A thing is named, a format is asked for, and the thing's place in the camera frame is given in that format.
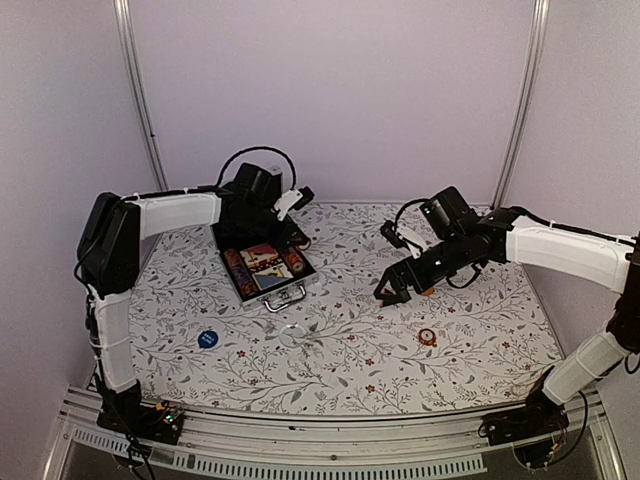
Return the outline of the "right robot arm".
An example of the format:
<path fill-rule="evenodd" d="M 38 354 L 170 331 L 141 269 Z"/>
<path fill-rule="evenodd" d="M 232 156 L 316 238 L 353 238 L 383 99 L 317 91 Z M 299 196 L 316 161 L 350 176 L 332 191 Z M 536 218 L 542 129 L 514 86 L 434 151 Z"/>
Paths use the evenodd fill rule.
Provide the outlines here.
<path fill-rule="evenodd" d="M 552 424 L 560 407 L 584 387 L 605 377 L 639 352 L 639 242 L 542 221 L 521 207 L 479 216 L 469 206 L 432 200 L 421 206 L 439 243 L 428 247 L 394 222 L 381 232 L 409 257 L 389 266 L 374 296 L 385 306 L 406 303 L 459 270 L 479 274 L 488 263 L 546 268 L 599 284 L 618 294 L 612 318 L 566 359 L 547 370 L 530 390 L 517 415 L 517 427 L 537 436 Z"/>

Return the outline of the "single red poker chip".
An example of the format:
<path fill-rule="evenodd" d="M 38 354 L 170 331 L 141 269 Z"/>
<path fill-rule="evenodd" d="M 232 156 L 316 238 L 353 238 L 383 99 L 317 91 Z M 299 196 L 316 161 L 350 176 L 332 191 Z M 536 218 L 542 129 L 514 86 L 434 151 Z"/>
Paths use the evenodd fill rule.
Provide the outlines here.
<path fill-rule="evenodd" d="M 418 340 L 421 345 L 435 347 L 437 345 L 437 336 L 435 332 L 429 328 L 421 329 L 418 333 Z"/>

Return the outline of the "orange poker chip stack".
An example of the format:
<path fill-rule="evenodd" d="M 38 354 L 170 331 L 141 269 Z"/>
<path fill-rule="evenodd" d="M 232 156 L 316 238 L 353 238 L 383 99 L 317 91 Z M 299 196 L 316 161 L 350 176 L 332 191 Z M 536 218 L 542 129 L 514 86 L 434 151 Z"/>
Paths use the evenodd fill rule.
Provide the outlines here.
<path fill-rule="evenodd" d="M 308 250 L 308 249 L 309 249 L 309 247 L 311 246 L 311 243 L 312 243 L 312 242 L 311 242 L 311 240 L 309 239 L 306 243 L 304 243 L 304 244 L 302 244 L 302 245 L 297 246 L 297 248 L 298 248 L 300 251 L 306 251 L 306 250 Z"/>

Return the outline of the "blue playing card deck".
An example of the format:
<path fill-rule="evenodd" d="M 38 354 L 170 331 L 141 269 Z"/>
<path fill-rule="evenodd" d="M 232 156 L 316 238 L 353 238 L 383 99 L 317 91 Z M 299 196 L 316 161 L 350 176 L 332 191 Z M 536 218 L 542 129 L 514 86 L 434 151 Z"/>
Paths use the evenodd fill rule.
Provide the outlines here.
<path fill-rule="evenodd" d="M 256 270 L 252 273 L 252 276 L 260 291 L 266 291 L 294 279 L 291 272 L 283 265 Z"/>

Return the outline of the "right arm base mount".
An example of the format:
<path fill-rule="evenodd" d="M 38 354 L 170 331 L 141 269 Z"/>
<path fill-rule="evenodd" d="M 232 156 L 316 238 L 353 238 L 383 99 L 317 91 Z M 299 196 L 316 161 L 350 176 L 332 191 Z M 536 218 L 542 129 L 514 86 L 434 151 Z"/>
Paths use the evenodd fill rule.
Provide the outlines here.
<path fill-rule="evenodd" d="M 564 408 L 543 400 L 487 414 L 477 433 L 490 446 L 525 441 L 514 449 L 516 460 L 526 468 L 540 469 L 552 463 L 568 426 Z"/>

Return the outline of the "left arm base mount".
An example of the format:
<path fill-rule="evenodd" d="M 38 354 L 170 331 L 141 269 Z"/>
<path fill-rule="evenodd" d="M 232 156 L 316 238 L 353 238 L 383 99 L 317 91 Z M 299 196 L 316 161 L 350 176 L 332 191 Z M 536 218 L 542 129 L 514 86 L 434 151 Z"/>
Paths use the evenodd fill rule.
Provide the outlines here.
<path fill-rule="evenodd" d="M 135 437 L 168 445 L 177 445 L 182 433 L 184 410 L 163 401 L 143 405 L 137 397 L 124 394 L 104 397 L 97 425 Z"/>

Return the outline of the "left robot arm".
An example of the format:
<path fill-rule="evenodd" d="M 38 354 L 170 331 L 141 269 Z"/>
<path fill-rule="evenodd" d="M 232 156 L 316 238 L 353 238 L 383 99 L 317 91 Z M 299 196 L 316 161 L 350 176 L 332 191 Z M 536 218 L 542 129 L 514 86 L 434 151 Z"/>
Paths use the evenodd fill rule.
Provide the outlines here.
<path fill-rule="evenodd" d="M 118 395 L 139 387 L 128 314 L 144 240 L 174 230 L 211 227 L 226 238 L 297 247 L 308 238 L 290 213 L 313 198 L 310 188 L 284 190 L 279 174 L 249 163 L 223 186 L 129 197 L 101 193 L 79 242 L 74 274 L 87 291 L 87 328 L 107 392 Z"/>

